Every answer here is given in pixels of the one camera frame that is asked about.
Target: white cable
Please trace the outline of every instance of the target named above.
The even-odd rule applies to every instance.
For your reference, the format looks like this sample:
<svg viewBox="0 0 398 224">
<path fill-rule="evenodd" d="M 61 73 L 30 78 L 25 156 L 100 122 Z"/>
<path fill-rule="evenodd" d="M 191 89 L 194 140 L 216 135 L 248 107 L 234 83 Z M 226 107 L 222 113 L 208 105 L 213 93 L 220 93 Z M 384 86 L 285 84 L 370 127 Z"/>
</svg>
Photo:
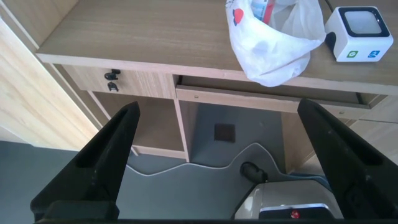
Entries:
<svg viewBox="0 0 398 224">
<path fill-rule="evenodd" d="M 222 170 L 222 169 L 227 169 L 229 166 L 231 166 L 232 163 L 235 161 L 236 158 L 238 158 L 244 151 L 246 151 L 247 149 L 249 149 L 251 146 L 254 146 L 254 145 L 259 146 L 261 149 L 263 149 L 263 150 L 269 155 L 269 157 L 272 159 L 272 162 L 274 163 L 274 165 L 275 165 L 275 167 L 276 167 L 277 172 L 278 172 L 280 175 L 283 175 L 283 176 L 286 176 L 286 177 L 291 177 L 291 175 L 281 173 L 281 171 L 279 170 L 278 166 L 277 166 L 276 163 L 275 163 L 274 158 L 271 156 L 271 154 L 269 153 L 269 151 L 267 151 L 267 149 L 265 149 L 262 145 L 260 145 L 259 143 L 256 143 L 256 142 L 255 142 L 255 143 L 252 143 L 252 144 L 250 144 L 248 147 L 244 148 L 238 155 L 236 155 L 236 156 L 234 157 L 234 159 L 233 159 L 227 166 L 224 166 L 224 167 L 210 167 L 210 166 L 204 166 L 204 165 L 194 164 L 194 163 L 184 163 L 184 164 L 180 164 L 180 165 L 178 165 L 178 166 L 171 167 L 171 168 L 168 168 L 168 169 L 166 169 L 166 170 L 163 170 L 163 171 L 160 171 L 160 172 L 156 172 L 156 173 L 153 173 L 153 174 L 143 174 L 142 172 L 139 172 L 138 170 L 135 170 L 134 168 L 132 168 L 130 165 L 126 165 L 126 167 L 129 168 L 129 169 L 131 169 L 131 170 L 134 171 L 135 173 L 137 173 L 137 174 L 139 174 L 139 175 L 142 175 L 142 176 L 144 176 L 144 177 L 153 177 L 153 176 L 155 176 L 155 175 L 164 174 L 164 173 L 166 173 L 166 172 L 168 172 L 168 171 L 171 171 L 171 170 L 177 169 L 177 168 L 179 168 L 179 167 L 183 167 L 183 166 L 197 166 L 197 167 L 202 167 L 202 168 L 206 168 L 206 169 Z M 311 176 L 311 177 L 299 177 L 299 176 L 294 176 L 294 177 L 296 177 L 296 178 L 298 178 L 298 179 L 322 178 L 322 177 L 318 177 L 318 176 Z"/>
</svg>

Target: white cube device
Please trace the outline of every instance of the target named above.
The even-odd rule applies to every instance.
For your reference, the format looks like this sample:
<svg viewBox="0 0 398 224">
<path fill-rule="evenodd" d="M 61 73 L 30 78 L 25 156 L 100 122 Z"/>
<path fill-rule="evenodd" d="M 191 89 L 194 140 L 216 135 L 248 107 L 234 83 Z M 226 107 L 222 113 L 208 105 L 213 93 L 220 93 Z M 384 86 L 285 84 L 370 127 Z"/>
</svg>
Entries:
<svg viewBox="0 0 398 224">
<path fill-rule="evenodd" d="M 376 7 L 337 7 L 325 31 L 337 62 L 378 62 L 394 43 Z"/>
</svg>

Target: drawer lock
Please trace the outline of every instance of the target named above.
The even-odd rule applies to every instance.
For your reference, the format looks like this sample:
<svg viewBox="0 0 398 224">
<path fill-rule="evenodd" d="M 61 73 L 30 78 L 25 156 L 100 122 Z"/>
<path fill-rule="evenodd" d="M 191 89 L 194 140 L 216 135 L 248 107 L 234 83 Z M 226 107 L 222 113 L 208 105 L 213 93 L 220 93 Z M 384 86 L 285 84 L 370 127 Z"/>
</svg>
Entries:
<svg viewBox="0 0 398 224">
<path fill-rule="evenodd" d="M 109 80 L 109 81 L 113 81 L 113 80 L 118 80 L 118 77 L 116 75 L 120 74 L 120 70 L 119 69 L 112 69 L 112 72 L 106 73 L 104 75 L 105 79 Z"/>
<path fill-rule="evenodd" d="M 112 90 L 119 91 L 118 86 L 115 83 L 113 83 L 113 82 L 109 82 L 108 83 L 108 88 L 109 88 L 110 91 L 112 91 Z"/>
</svg>

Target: black cable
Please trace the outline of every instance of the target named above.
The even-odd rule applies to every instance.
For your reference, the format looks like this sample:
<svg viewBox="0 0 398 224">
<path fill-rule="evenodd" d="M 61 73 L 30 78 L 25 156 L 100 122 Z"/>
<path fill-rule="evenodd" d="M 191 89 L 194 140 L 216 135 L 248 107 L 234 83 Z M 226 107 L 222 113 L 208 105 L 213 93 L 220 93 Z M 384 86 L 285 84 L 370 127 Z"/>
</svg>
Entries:
<svg viewBox="0 0 398 224">
<path fill-rule="evenodd" d="M 329 0 L 325 0 L 325 2 L 328 4 L 330 11 L 333 12 L 334 9 L 333 9 L 333 6 L 331 6 L 330 1 Z"/>
</svg>

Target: plastic bag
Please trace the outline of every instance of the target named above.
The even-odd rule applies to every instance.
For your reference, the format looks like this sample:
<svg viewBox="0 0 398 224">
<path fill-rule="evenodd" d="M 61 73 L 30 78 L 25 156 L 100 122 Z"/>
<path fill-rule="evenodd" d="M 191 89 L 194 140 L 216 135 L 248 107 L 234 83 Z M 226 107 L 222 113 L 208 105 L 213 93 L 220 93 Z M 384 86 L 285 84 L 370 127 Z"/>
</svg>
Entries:
<svg viewBox="0 0 398 224">
<path fill-rule="evenodd" d="M 255 18 L 252 0 L 227 0 L 232 49 L 246 76 L 273 87 L 300 75 L 310 51 L 325 41 L 318 0 L 277 0 L 269 25 Z"/>
</svg>

